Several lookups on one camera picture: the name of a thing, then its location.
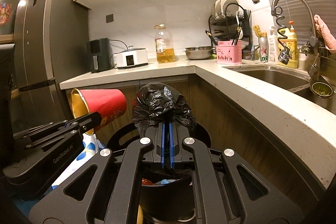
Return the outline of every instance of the pink utensil holder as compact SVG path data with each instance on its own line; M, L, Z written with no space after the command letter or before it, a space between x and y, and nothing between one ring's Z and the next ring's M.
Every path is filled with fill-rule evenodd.
M237 65L242 63L242 43L231 45L232 41L218 41L216 46L217 63Z

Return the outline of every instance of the red cup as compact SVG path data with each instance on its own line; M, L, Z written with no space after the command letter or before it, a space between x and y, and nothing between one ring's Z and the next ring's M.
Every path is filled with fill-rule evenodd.
M78 90L71 91L71 110L75 118L98 112L101 123L86 132L92 135L114 119L123 115L127 104L124 94L120 90Z

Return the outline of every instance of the pink cloth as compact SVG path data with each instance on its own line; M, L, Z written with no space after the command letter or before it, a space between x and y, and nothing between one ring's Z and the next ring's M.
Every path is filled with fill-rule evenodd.
M315 15L314 21L316 30L322 35L325 45L331 50L336 49L336 39L330 33L328 26L324 23L321 17L319 15Z

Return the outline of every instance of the refrigerator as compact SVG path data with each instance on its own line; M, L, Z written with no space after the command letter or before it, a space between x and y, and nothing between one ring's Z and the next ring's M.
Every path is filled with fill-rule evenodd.
M89 72L88 9L73 0L21 0L14 26L16 83L31 127L72 119L59 83Z

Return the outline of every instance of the garbage bag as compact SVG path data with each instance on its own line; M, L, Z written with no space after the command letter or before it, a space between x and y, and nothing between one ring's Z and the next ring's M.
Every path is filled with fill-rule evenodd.
M140 88L132 107L133 122L143 137L148 127L157 125L166 119L186 126L194 133L196 119L185 97L172 87L151 82Z

